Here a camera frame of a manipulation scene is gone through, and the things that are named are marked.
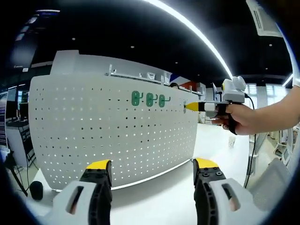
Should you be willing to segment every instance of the pegboard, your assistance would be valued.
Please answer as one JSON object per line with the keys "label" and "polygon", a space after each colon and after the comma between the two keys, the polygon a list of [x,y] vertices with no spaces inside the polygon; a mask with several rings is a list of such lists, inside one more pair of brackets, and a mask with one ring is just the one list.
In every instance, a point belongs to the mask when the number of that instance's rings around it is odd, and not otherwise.
{"label": "pegboard", "polygon": [[[133,106],[132,92],[143,93]],[[164,95],[146,105],[147,93]],[[112,161],[112,186],[151,178],[193,156],[197,113],[184,112],[185,91],[126,78],[37,76],[31,80],[29,125],[37,162],[53,189],[80,179],[92,162]]]}

